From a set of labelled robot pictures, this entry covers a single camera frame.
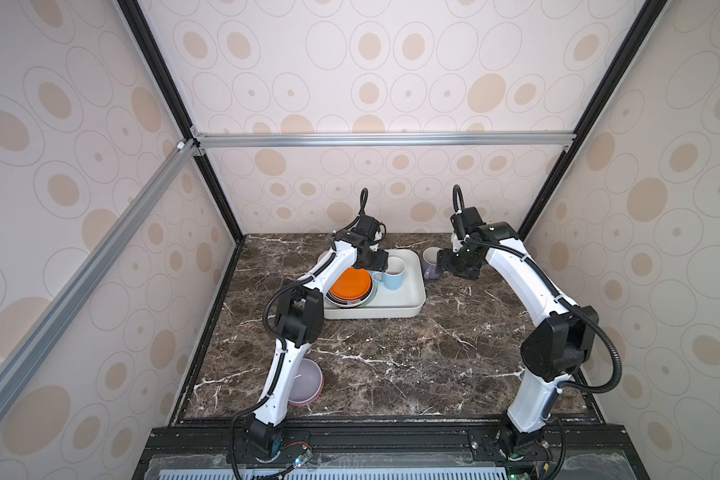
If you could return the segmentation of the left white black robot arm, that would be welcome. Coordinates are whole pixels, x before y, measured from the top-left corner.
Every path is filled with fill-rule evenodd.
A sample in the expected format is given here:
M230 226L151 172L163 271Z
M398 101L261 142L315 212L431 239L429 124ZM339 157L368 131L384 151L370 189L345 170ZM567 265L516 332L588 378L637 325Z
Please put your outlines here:
M288 397L305 354L324 325L325 293L348 269L384 272L389 254L379 243L386 227L365 213L368 190L360 194L359 213L330 237L326 257L292 283L281 287L262 313L266 333L275 341L272 363L257 403L233 416L242 436L257 455L275 458L283 439Z

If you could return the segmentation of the white plate dark green rim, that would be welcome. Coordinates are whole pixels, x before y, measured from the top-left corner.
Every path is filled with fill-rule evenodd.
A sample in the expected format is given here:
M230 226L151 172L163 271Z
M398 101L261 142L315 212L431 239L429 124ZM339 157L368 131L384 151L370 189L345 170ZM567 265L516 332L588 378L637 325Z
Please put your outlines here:
M372 282L370 289L360 298L354 300L341 299L329 291L325 298L337 308L358 308L372 301L377 293L377 284Z

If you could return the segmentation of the black plate orange rim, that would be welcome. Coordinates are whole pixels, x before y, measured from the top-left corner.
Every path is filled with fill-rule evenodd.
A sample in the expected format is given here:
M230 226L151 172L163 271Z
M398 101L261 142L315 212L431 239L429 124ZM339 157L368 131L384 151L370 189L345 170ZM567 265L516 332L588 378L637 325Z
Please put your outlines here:
M372 285L373 280L366 270L349 268L339 276L329 293L335 299L352 302L369 294Z

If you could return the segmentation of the white plastic bin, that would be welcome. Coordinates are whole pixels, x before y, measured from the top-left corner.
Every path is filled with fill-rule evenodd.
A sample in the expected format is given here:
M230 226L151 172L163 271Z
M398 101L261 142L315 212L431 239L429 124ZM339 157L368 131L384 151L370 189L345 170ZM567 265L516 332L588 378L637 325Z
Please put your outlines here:
M400 319L416 316L426 301L426 290L418 255L408 249L389 250L391 258L399 258L405 264L402 284L389 290L373 281L372 295L360 306L341 308L325 300L324 316L327 320Z

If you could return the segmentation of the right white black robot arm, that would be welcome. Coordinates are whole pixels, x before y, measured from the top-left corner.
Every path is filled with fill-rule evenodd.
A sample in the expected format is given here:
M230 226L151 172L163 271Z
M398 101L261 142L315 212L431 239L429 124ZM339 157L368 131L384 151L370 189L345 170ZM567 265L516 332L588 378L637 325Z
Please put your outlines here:
M484 222L475 207L465 205L458 185L453 187L452 202L452 248L438 253L438 266L468 280L478 279L483 266L492 267L523 303L534 325L520 348L524 366L521 385L497 435L506 457L520 457L523 448L540 440L541 430L564 389L610 392L621 381L623 362L615 343L599 326L596 310L580 306L564 294L508 223ZM573 376L589 360L596 339L610 356L612 373L605 383L591 386L575 381Z

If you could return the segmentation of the light blue ceramic mug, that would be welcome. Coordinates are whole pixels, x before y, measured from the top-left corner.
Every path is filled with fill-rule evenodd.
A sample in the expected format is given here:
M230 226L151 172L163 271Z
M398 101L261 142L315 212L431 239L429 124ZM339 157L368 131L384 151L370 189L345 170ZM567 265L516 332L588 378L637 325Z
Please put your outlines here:
M397 256L389 256L386 269L383 272L371 272L370 275L374 282L389 291L396 291L403 284L405 272L405 261Z

